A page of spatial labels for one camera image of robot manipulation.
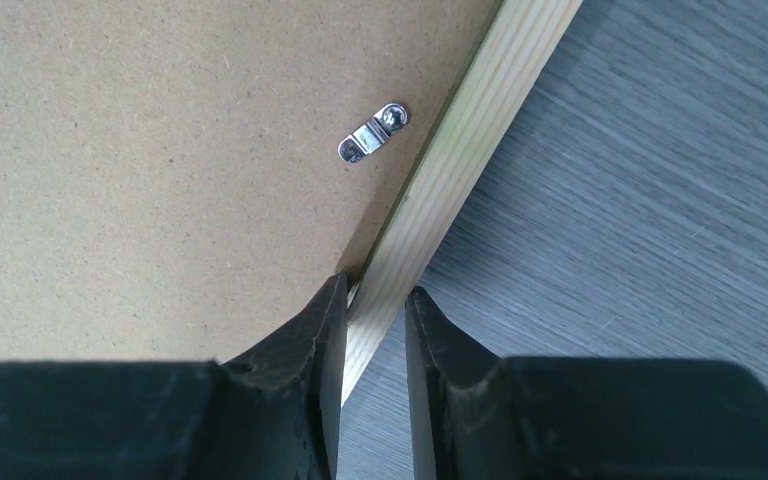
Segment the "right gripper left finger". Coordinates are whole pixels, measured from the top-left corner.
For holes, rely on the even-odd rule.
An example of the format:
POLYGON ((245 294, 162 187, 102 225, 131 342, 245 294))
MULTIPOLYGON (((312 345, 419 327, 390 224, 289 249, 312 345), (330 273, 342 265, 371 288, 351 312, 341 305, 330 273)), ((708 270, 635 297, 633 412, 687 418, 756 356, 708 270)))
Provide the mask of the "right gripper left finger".
POLYGON ((0 479, 332 479, 347 279, 218 363, 0 362, 0 479))

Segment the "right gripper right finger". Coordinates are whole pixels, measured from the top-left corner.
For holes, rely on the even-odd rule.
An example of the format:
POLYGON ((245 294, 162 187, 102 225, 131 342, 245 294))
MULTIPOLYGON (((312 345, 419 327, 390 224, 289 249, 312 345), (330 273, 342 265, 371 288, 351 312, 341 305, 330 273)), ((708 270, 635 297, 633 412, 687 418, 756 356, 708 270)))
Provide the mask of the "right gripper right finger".
POLYGON ((418 479, 768 479, 768 391, 698 359, 501 357, 405 303, 418 479))

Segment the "brown backing board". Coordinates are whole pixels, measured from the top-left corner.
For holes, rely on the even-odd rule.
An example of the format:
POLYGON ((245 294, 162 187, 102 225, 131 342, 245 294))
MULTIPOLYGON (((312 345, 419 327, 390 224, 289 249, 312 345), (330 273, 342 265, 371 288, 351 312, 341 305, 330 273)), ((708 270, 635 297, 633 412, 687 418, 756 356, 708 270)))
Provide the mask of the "brown backing board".
POLYGON ((227 359, 357 271, 495 7, 0 1, 0 360, 227 359))

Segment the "wooden picture frame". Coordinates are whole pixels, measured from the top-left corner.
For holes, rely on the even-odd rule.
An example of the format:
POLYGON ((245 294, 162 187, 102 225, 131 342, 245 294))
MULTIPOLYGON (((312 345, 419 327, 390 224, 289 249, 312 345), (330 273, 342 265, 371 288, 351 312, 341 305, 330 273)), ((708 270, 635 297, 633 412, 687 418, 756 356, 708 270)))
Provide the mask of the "wooden picture frame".
POLYGON ((503 1, 489 18, 351 290, 349 398, 581 4, 503 1))

